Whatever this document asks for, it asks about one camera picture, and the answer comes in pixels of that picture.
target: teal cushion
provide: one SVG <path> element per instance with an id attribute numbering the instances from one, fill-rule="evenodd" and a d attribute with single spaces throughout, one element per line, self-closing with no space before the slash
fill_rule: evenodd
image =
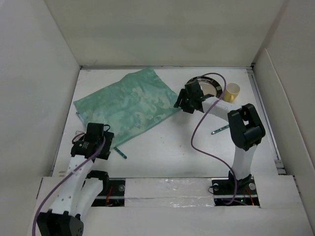
<path id="1" fill-rule="evenodd" d="M 113 148 L 179 111 L 173 108 L 176 100 L 177 94 L 147 68 L 75 101 L 74 106 L 85 126 L 89 122 L 111 126 Z"/>

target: small yellow cup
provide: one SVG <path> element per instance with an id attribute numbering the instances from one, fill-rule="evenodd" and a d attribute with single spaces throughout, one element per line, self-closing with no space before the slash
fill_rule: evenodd
<path id="1" fill-rule="evenodd" d="M 226 91 L 223 95 L 223 100 L 226 102 L 233 102 L 240 93 L 241 88 L 236 83 L 230 83 L 226 86 Z"/>

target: white wall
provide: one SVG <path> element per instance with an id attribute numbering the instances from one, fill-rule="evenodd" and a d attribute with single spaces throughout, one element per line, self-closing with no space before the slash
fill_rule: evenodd
<path id="1" fill-rule="evenodd" d="M 45 0 L 80 65 L 250 66 L 284 0 Z"/>
<path id="2" fill-rule="evenodd" d="M 0 0 L 0 229 L 25 235 L 79 66 L 43 0 Z"/>
<path id="3" fill-rule="evenodd" d="M 315 231 L 315 2 L 290 0 L 254 71 L 287 171 Z"/>

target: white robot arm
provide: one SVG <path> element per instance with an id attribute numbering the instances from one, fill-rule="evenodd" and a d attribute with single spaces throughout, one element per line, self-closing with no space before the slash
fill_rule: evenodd
<path id="1" fill-rule="evenodd" d="M 202 102 L 203 110 L 207 111 L 217 100 L 218 98 L 216 97 L 210 97 Z M 229 122 L 227 114 L 241 108 L 242 106 L 219 100 L 209 113 Z M 232 169 L 237 180 L 246 179 L 251 174 L 252 158 L 256 148 L 257 145 L 253 145 L 247 151 L 245 151 L 244 149 L 235 146 Z"/>
<path id="2" fill-rule="evenodd" d="M 88 209 L 109 185 L 107 172 L 91 171 L 92 156 L 107 160 L 113 137 L 113 133 L 104 131 L 104 124 L 89 123 L 86 134 L 72 141 L 69 178 L 61 185 L 49 210 L 39 213 L 36 219 L 42 236 L 82 236 Z"/>
<path id="3" fill-rule="evenodd" d="M 193 114 L 194 110 L 207 111 L 216 101 L 218 98 L 204 95 L 198 81 L 193 81 L 181 90 L 174 107 Z M 209 113 L 229 122 L 231 138 L 235 144 L 232 170 L 238 186 L 248 183 L 251 179 L 253 155 L 265 136 L 265 129 L 254 105 L 238 106 L 219 100 Z"/>

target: white panel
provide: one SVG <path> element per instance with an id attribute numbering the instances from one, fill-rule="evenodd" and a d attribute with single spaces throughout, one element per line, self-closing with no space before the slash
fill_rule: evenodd
<path id="1" fill-rule="evenodd" d="M 214 207 L 210 178 L 128 178 L 126 207 Z"/>
<path id="2" fill-rule="evenodd" d="M 315 1 L 290 1 L 267 47 L 315 165 Z"/>
<path id="3" fill-rule="evenodd" d="M 119 81 L 127 73 L 139 69 L 121 70 L 81 70 L 73 101 L 81 99 L 105 86 Z M 241 92 L 234 104 L 252 103 L 257 107 L 252 87 L 245 69 L 213 67 L 158 67 L 155 72 L 177 94 L 191 78 L 207 72 L 222 74 L 227 82 L 237 83 Z M 220 77 L 213 76 L 221 85 Z M 82 122 L 75 114 L 72 104 L 60 145 L 54 176 L 64 175 L 72 147 L 71 140 L 75 131 L 84 130 Z M 221 162 L 195 151 L 190 146 L 190 139 L 203 113 L 188 114 L 178 112 L 161 124 L 119 146 L 127 156 L 122 158 L 112 151 L 107 161 L 96 159 L 94 168 L 107 171 L 110 177 L 226 177 L 229 169 Z M 213 115 L 208 115 L 201 124 L 194 143 L 211 154 L 233 164 L 235 145 L 230 131 L 225 130 L 216 135 L 211 132 L 227 125 L 227 122 Z M 251 171 L 254 175 L 277 175 L 277 169 L 268 139 L 262 139 L 252 161 Z"/>
<path id="4" fill-rule="evenodd" d="M 25 235 L 79 66 L 42 0 L 0 0 L 1 234 Z"/>
<path id="5" fill-rule="evenodd" d="M 255 176 L 261 208 L 300 207 L 302 202 L 293 176 Z"/>
<path id="6" fill-rule="evenodd" d="M 283 182 L 278 194 L 292 189 L 292 177 L 277 179 Z M 44 178 L 38 195 L 38 206 L 46 194 L 60 181 L 59 177 Z M 268 186 L 257 183 L 261 191 Z M 277 189 L 269 189 L 276 196 Z M 43 211 L 48 209 L 48 200 Z M 277 199 L 267 198 L 273 202 Z M 216 207 L 92 207 L 84 221 L 84 235 L 118 236 L 312 236 L 302 204 L 291 205 L 290 196 L 284 208 L 257 206 Z"/>
<path id="7" fill-rule="evenodd" d="M 254 71 L 282 161 L 287 171 L 296 177 L 303 204 L 314 229 L 315 170 L 267 50 L 260 55 Z"/>
<path id="8" fill-rule="evenodd" d="M 249 66 L 283 0 L 45 0 L 80 65 Z"/>

